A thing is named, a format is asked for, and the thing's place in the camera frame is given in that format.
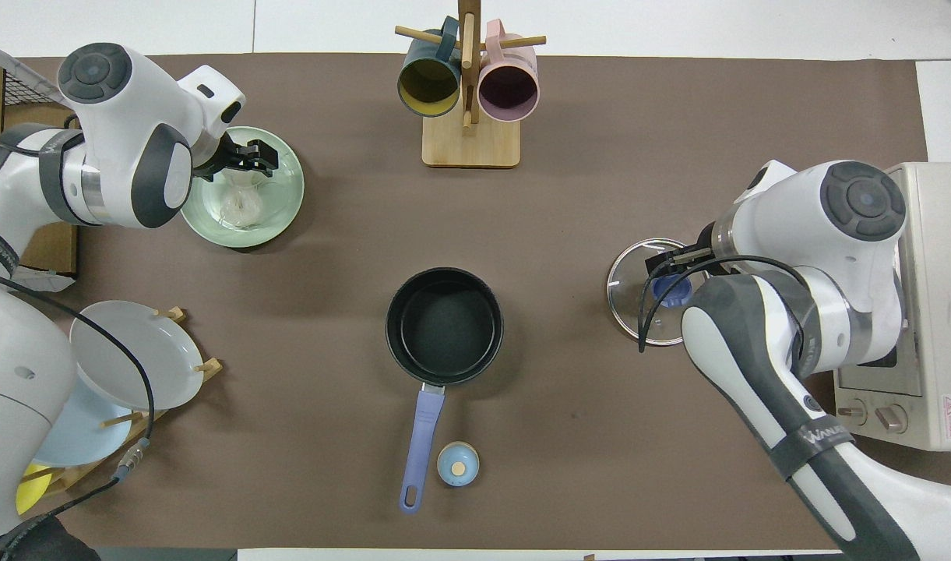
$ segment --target mug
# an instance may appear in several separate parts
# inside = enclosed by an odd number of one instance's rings
[[[458,20],[448,16],[435,45],[414,39],[400,70],[398,90],[403,105],[421,117],[437,117],[447,113],[461,97],[461,53],[454,48],[458,39]]]
[[[534,47],[502,49],[500,41],[520,36],[506,33],[500,20],[490,21],[487,27],[486,54],[478,77],[478,105],[497,121],[520,121],[538,103],[537,55]]]

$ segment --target warning triangle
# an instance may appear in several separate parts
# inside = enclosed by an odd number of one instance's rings
[[[951,399],[948,397],[943,397],[942,405],[946,406],[946,415],[951,415]]]

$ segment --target handle hole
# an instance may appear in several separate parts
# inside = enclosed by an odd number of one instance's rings
[[[410,485],[407,487],[407,498],[405,498],[405,503],[408,507],[412,508],[416,506],[416,486]]]

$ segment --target pink mug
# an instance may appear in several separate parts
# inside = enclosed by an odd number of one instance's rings
[[[502,49],[500,41],[520,36],[506,33],[500,20],[490,21],[487,27],[486,54],[478,76],[478,105],[497,121],[520,121],[538,103],[537,55],[534,47]]]

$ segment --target gray joint cap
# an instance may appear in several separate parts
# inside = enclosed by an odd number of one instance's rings
[[[91,43],[70,53],[59,67],[59,89],[77,103],[115,97],[129,82],[132,60],[115,43]]]
[[[905,224],[901,188],[883,171],[860,162],[828,168],[821,207],[835,228],[864,242],[887,239]]]

